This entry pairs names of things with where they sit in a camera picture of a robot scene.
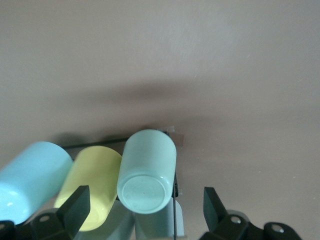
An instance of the gray surface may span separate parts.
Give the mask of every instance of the gray surface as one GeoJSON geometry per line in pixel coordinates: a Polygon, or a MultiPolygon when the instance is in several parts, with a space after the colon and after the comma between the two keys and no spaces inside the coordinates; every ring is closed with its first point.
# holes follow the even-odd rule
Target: gray surface
{"type": "Polygon", "coordinates": [[[320,239],[320,1],[0,1],[3,167],[32,142],[175,126],[185,233],[203,187],[320,239]]]}

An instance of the mint green cup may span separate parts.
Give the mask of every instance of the mint green cup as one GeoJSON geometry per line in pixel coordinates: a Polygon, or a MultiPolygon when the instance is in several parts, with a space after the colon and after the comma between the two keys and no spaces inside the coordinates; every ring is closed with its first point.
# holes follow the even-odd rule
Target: mint green cup
{"type": "Polygon", "coordinates": [[[138,214],[163,209],[172,196],[177,150],[165,133],[147,129],[126,142],[120,165],[117,194],[121,203],[138,214]]]}

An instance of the light blue cup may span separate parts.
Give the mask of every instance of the light blue cup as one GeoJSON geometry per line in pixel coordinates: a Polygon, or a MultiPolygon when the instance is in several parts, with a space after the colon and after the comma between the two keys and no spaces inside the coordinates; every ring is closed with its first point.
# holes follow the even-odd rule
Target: light blue cup
{"type": "Polygon", "coordinates": [[[122,204],[139,214],[152,214],[169,202],[175,178],[177,150],[158,130],[132,135],[123,150],[117,183],[122,204]]]}
{"type": "Polygon", "coordinates": [[[0,221],[20,224],[58,193],[73,164],[51,142],[33,143],[0,171],[0,221]]]}

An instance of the cup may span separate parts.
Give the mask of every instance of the cup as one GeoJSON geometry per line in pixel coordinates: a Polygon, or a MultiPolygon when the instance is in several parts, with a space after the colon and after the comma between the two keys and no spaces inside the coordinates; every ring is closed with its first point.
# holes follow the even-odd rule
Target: cup
{"type": "Polygon", "coordinates": [[[0,171],[0,221],[26,221],[58,193],[72,164],[58,145],[31,144],[0,171]]]}
{"type": "Polygon", "coordinates": [[[125,143],[117,193],[122,204],[139,214],[164,208],[173,191],[177,150],[165,133],[146,129],[125,143]]]}
{"type": "Polygon", "coordinates": [[[77,155],[74,164],[55,201],[59,208],[81,185],[89,185],[90,213],[80,231],[91,231],[100,227],[117,197],[117,181],[121,155],[105,146],[91,146],[77,155]]]}

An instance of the screw hole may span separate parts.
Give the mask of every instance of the screw hole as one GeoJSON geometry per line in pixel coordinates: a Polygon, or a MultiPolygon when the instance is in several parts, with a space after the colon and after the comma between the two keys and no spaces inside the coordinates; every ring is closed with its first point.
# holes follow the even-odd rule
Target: screw hole
{"type": "Polygon", "coordinates": [[[232,221],[234,224],[240,224],[240,223],[241,223],[240,218],[237,217],[237,216],[232,216],[232,217],[231,217],[231,221],[232,221]]]}
{"type": "Polygon", "coordinates": [[[48,221],[49,219],[50,219],[50,217],[48,215],[45,215],[45,216],[40,217],[39,222],[43,223],[45,221],[48,221]]]}
{"type": "Polygon", "coordinates": [[[281,226],[279,226],[278,224],[272,224],[271,228],[273,231],[275,231],[277,233],[283,234],[285,232],[285,230],[281,226]]]}

